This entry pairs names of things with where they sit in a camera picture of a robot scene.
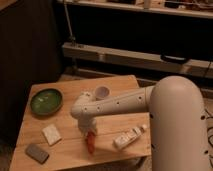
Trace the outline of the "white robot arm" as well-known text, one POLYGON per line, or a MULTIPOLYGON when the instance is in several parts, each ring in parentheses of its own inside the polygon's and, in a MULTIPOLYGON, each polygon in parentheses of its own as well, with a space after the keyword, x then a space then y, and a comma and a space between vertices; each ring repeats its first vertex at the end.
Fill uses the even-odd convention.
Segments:
POLYGON ((189 79, 168 76, 153 86, 96 101, 82 93, 71 108, 82 133, 102 115, 148 112, 151 115, 153 171, 210 171, 205 105, 189 79))

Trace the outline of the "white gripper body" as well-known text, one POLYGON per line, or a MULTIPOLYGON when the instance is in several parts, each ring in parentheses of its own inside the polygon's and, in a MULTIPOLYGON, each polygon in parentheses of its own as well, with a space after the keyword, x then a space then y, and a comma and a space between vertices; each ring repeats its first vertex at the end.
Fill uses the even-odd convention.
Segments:
POLYGON ((96 119, 93 117, 80 118, 78 120, 78 128, 84 136, 89 132, 97 134, 96 119))

